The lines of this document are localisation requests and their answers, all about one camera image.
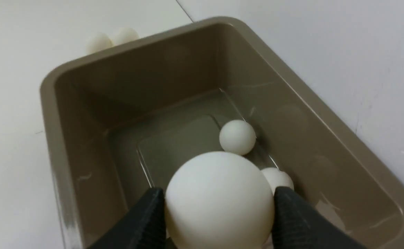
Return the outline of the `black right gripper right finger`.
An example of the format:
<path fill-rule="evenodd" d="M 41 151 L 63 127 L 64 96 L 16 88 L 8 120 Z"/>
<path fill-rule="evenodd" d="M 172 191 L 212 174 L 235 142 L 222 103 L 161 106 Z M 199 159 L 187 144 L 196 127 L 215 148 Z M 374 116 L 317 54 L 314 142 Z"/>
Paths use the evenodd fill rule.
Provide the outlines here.
<path fill-rule="evenodd" d="M 364 249 L 319 214 L 306 200 L 287 186 L 273 196 L 275 217 L 272 242 L 275 249 Z"/>

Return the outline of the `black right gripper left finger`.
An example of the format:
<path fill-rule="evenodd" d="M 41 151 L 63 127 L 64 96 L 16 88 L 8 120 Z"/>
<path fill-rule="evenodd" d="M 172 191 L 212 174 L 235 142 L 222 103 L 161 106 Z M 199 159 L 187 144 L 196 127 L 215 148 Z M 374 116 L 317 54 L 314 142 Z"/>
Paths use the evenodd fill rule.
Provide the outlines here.
<path fill-rule="evenodd" d="M 149 188 L 132 208 L 89 249 L 164 249 L 164 190 Z"/>

